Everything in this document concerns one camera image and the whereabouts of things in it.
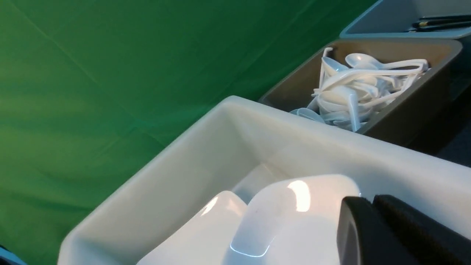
plastic spoon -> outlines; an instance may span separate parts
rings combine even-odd
[[[331,47],[327,47],[324,49],[324,52],[322,54],[322,58],[326,57],[327,58],[327,54],[329,52],[331,52],[333,50],[333,48]],[[321,87],[322,84],[324,83],[324,76],[325,76],[325,69],[324,69],[324,64],[321,63],[321,73],[320,73],[320,76],[319,76],[319,86],[318,87]]]
[[[336,60],[334,60],[332,58],[322,57],[321,60],[322,60],[321,67],[325,70],[325,72],[329,76],[334,76],[334,75],[338,74],[339,72],[350,70],[350,68],[348,68],[347,66],[337,62]],[[394,77],[391,77],[391,76],[377,76],[377,77],[361,76],[361,77],[358,78],[358,82],[367,83],[367,84],[376,86],[378,84],[377,78],[380,78],[380,79],[383,79],[385,81],[388,81],[388,82],[392,83],[392,86],[394,88],[398,87],[397,78],[394,78]]]
[[[329,79],[325,80],[324,84],[321,87],[321,91],[329,89],[336,85],[347,84],[355,79],[358,79],[360,76],[372,75],[416,75],[421,73],[422,70],[420,67],[416,69],[408,70],[367,70],[367,69],[348,69],[341,71],[337,75],[331,76]]]
[[[347,86],[337,86],[331,91],[322,92],[319,97],[322,97],[326,101],[348,106],[352,131],[356,132],[360,129],[361,125],[358,117],[358,95],[353,89]]]
[[[330,51],[332,51],[332,50],[333,50],[333,48],[331,48],[331,47],[325,48],[325,49],[324,49],[324,52],[323,52],[323,54],[322,54],[322,57],[323,57],[323,58],[326,57],[327,54],[328,54]],[[324,64],[321,63],[321,70],[320,70],[319,86],[318,86],[318,88],[320,88],[320,87],[322,86],[322,84],[324,83],[324,78],[325,78]],[[317,108],[316,98],[313,98],[313,99],[311,100],[311,102],[307,105],[306,108],[311,109],[311,110],[316,110],[316,108]]]
[[[358,68],[360,65],[369,64],[374,66],[376,69],[380,70],[401,68],[407,66],[418,66],[421,69],[426,70],[429,67],[428,62],[425,59],[412,59],[384,64],[376,60],[373,56],[363,53],[351,53],[345,57],[345,62],[347,62],[347,64],[353,68]]]
[[[358,115],[358,118],[360,119],[360,122],[364,122],[367,120],[371,113],[373,111],[371,109],[367,110],[366,112],[361,112]],[[350,114],[347,111],[336,111],[336,112],[330,112],[326,113],[324,115],[321,115],[321,117],[326,121],[326,122],[347,122],[350,124]]]
[[[370,84],[353,81],[351,87],[364,93],[363,96],[358,97],[359,101],[366,99],[376,99],[380,95],[380,90]]]
[[[298,109],[292,110],[290,113],[299,117],[303,117],[309,120],[313,120],[313,121],[317,121],[317,122],[325,124],[324,119],[319,114],[317,114],[315,111],[308,108],[298,108]]]
[[[412,84],[417,80],[418,75],[410,75],[407,77],[407,79],[404,81],[404,84],[401,88],[402,91],[408,89],[409,87],[412,86]]]
[[[325,121],[327,121],[327,119],[325,118],[325,114],[327,114],[327,113],[337,112],[337,111],[348,111],[349,110],[349,108],[346,106],[345,102],[339,102],[339,101],[331,102],[330,98],[324,99],[324,96],[325,96],[326,92],[329,92],[329,91],[324,91],[324,92],[322,92],[321,95],[319,95],[317,97],[317,101],[319,103],[320,114],[321,114],[321,117],[323,117],[323,119]],[[365,112],[365,111],[368,111],[369,109],[371,109],[371,108],[373,108],[377,105],[380,105],[384,102],[388,102],[389,100],[394,100],[398,96],[400,96],[402,94],[402,92],[403,91],[398,91],[398,92],[383,96],[381,98],[374,99],[374,100],[372,100],[370,102],[367,102],[367,103],[359,103],[358,104],[358,111],[359,112]]]

white container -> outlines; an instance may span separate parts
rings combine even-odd
[[[233,192],[219,193],[136,265],[221,265],[246,209]]]
[[[58,264],[135,265],[223,190],[247,203],[319,174],[347,175],[362,196],[394,195],[471,238],[471,168],[229,97],[73,229]]]

black object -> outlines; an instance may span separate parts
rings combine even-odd
[[[427,20],[419,21],[412,23],[412,27],[427,27],[427,26],[437,26],[437,25],[446,25],[459,22],[471,22],[471,19],[436,19],[436,20]]]
[[[419,265],[364,198],[342,200],[337,248],[341,265]]]
[[[471,240],[466,237],[394,196],[375,196],[373,206],[421,264],[471,264]]]
[[[439,19],[453,19],[453,20],[471,20],[471,15],[456,15],[456,16],[438,16],[438,17],[421,17],[419,20],[439,20]]]
[[[471,26],[471,21],[440,23],[439,21],[429,21],[428,23],[413,23],[412,27],[416,32],[432,32],[445,29],[466,28]]]

glossy white plastic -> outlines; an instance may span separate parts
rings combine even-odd
[[[290,179],[262,189],[227,249],[223,265],[338,265],[342,199],[360,196],[343,175]]]
[[[248,203],[277,181],[344,174],[471,238],[471,168],[229,97],[75,227],[59,265],[135,265],[223,190]]]
[[[223,191],[137,265],[221,265],[247,205]]]

green screen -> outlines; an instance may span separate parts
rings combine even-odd
[[[193,122],[258,99],[373,1],[1,0],[0,244],[55,264]]]

